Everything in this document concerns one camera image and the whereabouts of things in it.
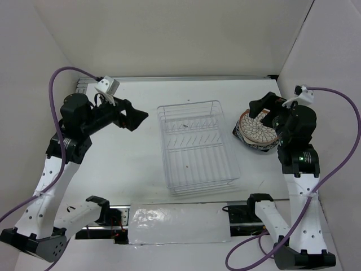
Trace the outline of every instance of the decorative plate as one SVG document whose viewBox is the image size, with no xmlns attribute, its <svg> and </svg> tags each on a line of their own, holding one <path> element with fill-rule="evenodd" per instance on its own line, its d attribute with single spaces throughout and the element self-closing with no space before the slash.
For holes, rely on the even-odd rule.
<svg viewBox="0 0 361 271">
<path fill-rule="evenodd" d="M 240 129 L 239 129 L 239 123 L 237 121 L 236 123 L 236 126 L 233 130 L 233 135 L 235 135 L 239 140 L 241 140 L 245 145 L 247 145 L 248 147 L 251 147 L 251 148 L 254 148 L 256 150 L 260 150 L 260 151 L 264 151 L 264 152 L 267 152 L 268 150 L 276 147 L 278 145 L 278 139 L 271 143 L 271 144 L 267 144 L 267 145 L 258 145 L 256 143 L 252 143 L 252 144 L 249 144 L 248 142 L 246 142 L 246 140 L 244 139 L 245 137 L 242 135 Z"/>
<path fill-rule="evenodd" d="M 271 144 L 277 141 L 277 134 L 273 128 L 264 126 L 261 120 L 268 114 L 268 111 L 263 110 L 256 118 L 249 117 L 249 109 L 239 118 L 240 129 L 242 133 L 251 141 L 255 143 Z"/>
</svg>

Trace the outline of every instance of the white table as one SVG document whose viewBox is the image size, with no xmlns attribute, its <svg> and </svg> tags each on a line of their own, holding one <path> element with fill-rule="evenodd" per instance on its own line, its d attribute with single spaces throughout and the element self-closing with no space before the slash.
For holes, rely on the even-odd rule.
<svg viewBox="0 0 361 271">
<path fill-rule="evenodd" d="M 89 84 L 86 89 L 90 100 L 96 93 L 94 85 Z M 251 193 L 288 199 L 276 149 L 268 153 L 252 150 L 232 135 L 248 103 L 269 91 L 280 95 L 275 80 L 121 81 L 116 97 L 128 99 L 136 109 L 148 112 L 149 117 L 133 132 L 109 125 L 92 135 L 93 145 L 70 183 L 63 203 L 77 203 L 90 195 L 104 197 L 112 205 L 229 202 L 247 200 Z M 157 107 L 213 99 L 222 105 L 241 177 L 228 189 L 173 196 L 165 184 Z"/>
</svg>

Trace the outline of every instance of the white table surface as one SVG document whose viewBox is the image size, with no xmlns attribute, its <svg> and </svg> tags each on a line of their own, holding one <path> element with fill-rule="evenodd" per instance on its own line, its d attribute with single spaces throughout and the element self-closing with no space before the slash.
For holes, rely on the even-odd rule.
<svg viewBox="0 0 361 271">
<path fill-rule="evenodd" d="M 287 223 L 290 223 L 289 201 L 276 202 Z M 327 249 L 336 255 L 336 266 L 327 271 L 342 271 L 326 220 L 321 215 L 321 228 Z M 232 237 L 230 242 L 208 244 L 118 245 L 112 240 L 70 241 L 60 261 L 51 271 L 61 270 L 127 270 L 127 271 L 227 271 L 224 260 L 232 247 L 249 237 Z M 272 249 L 269 235 L 262 238 L 265 251 Z M 263 256 L 257 240 L 240 247 L 230 258 L 234 268 L 245 267 Z M 21 253 L 15 271 L 45 270 L 49 263 Z M 278 271 L 273 260 L 266 260 L 254 271 Z"/>
<path fill-rule="evenodd" d="M 91 101 L 96 93 L 94 85 L 89 84 L 86 92 Z M 268 153 L 252 150 L 232 135 L 248 103 L 269 91 L 280 95 L 275 80 L 121 82 L 115 96 L 128 99 L 149 117 L 133 132 L 109 125 L 91 136 L 93 145 L 70 183 L 63 204 L 78 203 L 90 195 L 106 198 L 111 205 L 237 201 L 247 200 L 251 193 L 288 199 L 276 149 Z M 171 195 L 165 184 L 157 107 L 213 99 L 222 105 L 241 177 L 226 189 Z"/>
</svg>

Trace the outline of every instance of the wire dish rack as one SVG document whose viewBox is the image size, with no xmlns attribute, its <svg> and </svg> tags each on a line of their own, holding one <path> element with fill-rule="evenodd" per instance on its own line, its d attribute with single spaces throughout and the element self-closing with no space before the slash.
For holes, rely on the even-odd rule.
<svg viewBox="0 0 361 271">
<path fill-rule="evenodd" d="M 157 113 L 172 193 L 222 186 L 240 177 L 219 101 L 160 106 Z"/>
</svg>

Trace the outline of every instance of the robotic arm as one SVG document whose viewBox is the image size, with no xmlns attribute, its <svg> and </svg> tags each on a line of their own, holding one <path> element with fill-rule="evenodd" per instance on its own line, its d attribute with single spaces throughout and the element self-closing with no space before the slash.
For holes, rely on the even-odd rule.
<svg viewBox="0 0 361 271">
<path fill-rule="evenodd" d="M 274 255 L 279 269 L 321 269 L 335 266 L 334 254 L 327 251 L 320 226 L 318 193 L 310 191 L 318 184 L 320 166 L 317 152 L 310 144 L 316 128 L 316 113 L 303 104 L 313 101 L 313 92 L 296 87 L 296 98 L 285 100 L 269 92 L 249 103 L 249 116 L 255 118 L 265 108 L 269 113 L 261 121 L 275 129 L 280 139 L 278 159 L 282 164 L 290 198 L 291 223 L 296 222 L 307 197 L 311 204 L 289 241 Z M 249 208 L 265 224 L 275 245 L 290 227 L 277 211 L 268 194 L 252 194 Z"/>
<path fill-rule="evenodd" d="M 99 92 L 95 96 L 95 105 L 85 94 L 76 93 L 65 98 L 60 109 L 63 118 L 59 121 L 66 154 L 64 172 L 51 189 L 41 193 L 52 183 L 61 165 L 61 149 L 55 134 L 47 148 L 44 170 L 34 191 L 39 197 L 27 206 L 14 228 L 2 231 L 0 241 L 54 262 L 63 254 L 71 236 L 90 222 L 106 224 L 111 212 L 117 211 L 110 209 L 106 199 L 91 196 L 71 213 L 55 218 L 64 193 L 92 144 L 90 136 L 111 123 L 133 131 L 148 117 L 148 113 L 134 109 L 128 100 L 113 97 L 118 85 L 119 82 L 105 76 L 95 87 Z M 97 96 L 102 102 L 99 106 Z"/>
</svg>

